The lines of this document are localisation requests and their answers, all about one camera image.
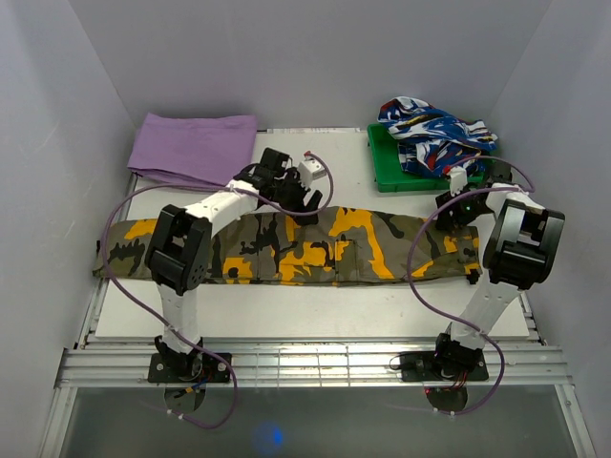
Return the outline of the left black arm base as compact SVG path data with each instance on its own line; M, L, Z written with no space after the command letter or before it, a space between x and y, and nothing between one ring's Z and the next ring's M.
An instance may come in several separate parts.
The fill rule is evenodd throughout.
M199 382L224 384L231 379L227 364L206 354L199 354L191 364L190 375L176 373L159 353L155 353L149 364L146 381L152 384L190 384Z

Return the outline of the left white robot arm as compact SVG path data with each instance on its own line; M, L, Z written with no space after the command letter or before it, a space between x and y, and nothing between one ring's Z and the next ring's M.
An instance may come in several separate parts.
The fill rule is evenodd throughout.
M164 322L155 338L161 361L180 380L196 379L202 370L197 346L197 288L206 275L212 238L230 223L262 204L274 203L312 221L323 197L313 181L327 167L312 154L298 165L285 153L267 148L258 163L244 167L222 191L186 207L165 206L158 215L144 259L158 288Z

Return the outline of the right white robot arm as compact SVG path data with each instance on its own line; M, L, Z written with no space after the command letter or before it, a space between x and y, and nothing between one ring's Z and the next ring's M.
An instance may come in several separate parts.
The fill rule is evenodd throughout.
M513 183L505 163L493 164L479 184L468 181L462 166L449 169L448 176L450 190L436 198L437 229L457 230L484 214L495 217L477 289L459 320L438 336L431 355L437 376L466 379L484 365L485 337L508 305L549 277L565 215L534 202Z

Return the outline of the camouflage cargo trousers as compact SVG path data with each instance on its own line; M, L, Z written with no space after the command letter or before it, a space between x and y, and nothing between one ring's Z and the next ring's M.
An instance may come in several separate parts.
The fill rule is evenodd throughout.
M482 274L473 226L444 232L422 218L327 207L300 226L282 213L253 213L212 237L207 266L191 280L212 284L378 285Z

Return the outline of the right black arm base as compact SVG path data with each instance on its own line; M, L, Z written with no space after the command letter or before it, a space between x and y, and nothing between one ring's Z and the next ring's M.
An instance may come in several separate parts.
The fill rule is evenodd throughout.
M489 380L488 369L483 359L480 359L473 370L468 371L441 364L435 359L433 351L403 352L398 358L398 371L403 382L457 383Z

